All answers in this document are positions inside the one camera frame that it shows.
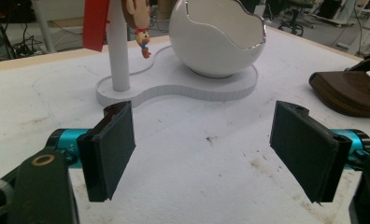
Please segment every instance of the white base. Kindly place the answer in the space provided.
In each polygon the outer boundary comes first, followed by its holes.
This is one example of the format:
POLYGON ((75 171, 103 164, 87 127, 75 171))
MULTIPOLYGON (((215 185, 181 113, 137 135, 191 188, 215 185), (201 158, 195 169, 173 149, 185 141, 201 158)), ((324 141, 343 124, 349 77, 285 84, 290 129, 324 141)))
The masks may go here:
POLYGON ((136 107, 162 95, 182 95, 205 101, 233 101, 250 95, 258 81, 258 72, 253 66, 226 78, 202 77, 177 58, 169 43, 151 45, 149 51, 154 57, 148 60, 142 58, 141 52, 137 54, 140 57, 129 58, 130 90, 114 91, 112 77, 105 77, 97 83, 97 101, 100 105, 131 100, 133 107, 136 107))

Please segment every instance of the hanging doll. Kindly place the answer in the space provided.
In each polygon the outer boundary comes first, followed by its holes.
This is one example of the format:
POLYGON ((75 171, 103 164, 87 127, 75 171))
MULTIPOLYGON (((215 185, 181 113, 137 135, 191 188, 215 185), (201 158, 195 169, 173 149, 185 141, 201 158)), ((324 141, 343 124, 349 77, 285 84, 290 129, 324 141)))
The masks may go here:
POLYGON ((150 20, 149 0, 122 0, 123 15, 131 28, 135 29, 136 42, 141 47, 144 58, 150 56, 148 26, 150 20))

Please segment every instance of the desk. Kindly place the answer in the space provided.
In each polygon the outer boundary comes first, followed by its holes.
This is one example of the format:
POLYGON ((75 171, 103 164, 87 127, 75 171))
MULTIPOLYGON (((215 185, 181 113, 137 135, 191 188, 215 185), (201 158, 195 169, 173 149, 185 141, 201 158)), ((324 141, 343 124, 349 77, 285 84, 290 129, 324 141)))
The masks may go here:
MULTIPOLYGON (((359 60, 268 28, 252 95, 226 103, 169 95, 134 109, 136 148, 112 201, 89 203, 81 170, 70 171, 81 223, 349 223, 360 174, 343 173, 333 203, 310 203, 269 137, 276 100, 310 109, 328 128, 370 135, 370 119, 335 113, 308 85, 315 71, 359 60)), ((54 130, 93 127, 103 117, 95 84, 109 74, 106 49, 0 63, 0 176, 54 130)))

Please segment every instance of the ceramic bowl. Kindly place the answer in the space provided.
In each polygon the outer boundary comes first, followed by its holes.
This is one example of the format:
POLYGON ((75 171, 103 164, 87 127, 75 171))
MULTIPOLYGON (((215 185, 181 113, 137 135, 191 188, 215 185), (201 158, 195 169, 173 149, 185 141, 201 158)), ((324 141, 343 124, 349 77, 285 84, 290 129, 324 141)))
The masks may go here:
POLYGON ((266 39, 263 19, 237 0, 178 0, 169 31, 179 59, 206 77, 228 77, 251 66, 266 39))

